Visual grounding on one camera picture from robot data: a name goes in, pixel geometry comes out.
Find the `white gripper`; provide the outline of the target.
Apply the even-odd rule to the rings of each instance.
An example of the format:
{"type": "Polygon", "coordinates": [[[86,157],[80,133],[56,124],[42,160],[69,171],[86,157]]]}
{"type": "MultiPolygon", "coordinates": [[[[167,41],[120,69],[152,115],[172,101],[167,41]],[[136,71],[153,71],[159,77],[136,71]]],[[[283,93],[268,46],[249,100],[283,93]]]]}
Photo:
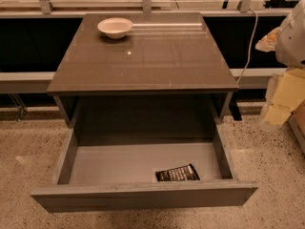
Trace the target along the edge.
{"type": "MultiPolygon", "coordinates": [[[[305,67],[305,0],[300,0],[275,28],[255,45],[261,52],[274,52],[276,60],[287,67],[305,67]]],[[[305,100],[305,71],[292,69],[274,75],[266,92],[267,109],[264,121],[281,126],[305,100]]]]}

